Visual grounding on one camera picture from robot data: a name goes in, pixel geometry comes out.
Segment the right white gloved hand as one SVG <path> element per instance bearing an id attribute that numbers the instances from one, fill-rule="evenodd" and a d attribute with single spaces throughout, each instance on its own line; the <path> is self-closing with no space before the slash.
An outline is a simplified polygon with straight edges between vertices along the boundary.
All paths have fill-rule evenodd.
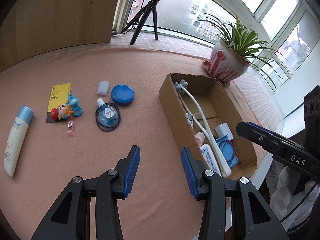
<path id="1" fill-rule="evenodd" d="M 288 188 L 290 182 L 289 170 L 288 167 L 284 167 L 280 172 L 277 189 L 270 201 L 270 207 L 279 220 L 282 220 L 290 211 L 292 211 L 315 184 L 315 181 L 313 180 L 308 181 L 304 186 L 304 190 L 293 196 Z M 313 191 L 298 209 L 281 223 L 286 231 L 306 222 L 318 196 L 319 184 L 315 186 Z"/>

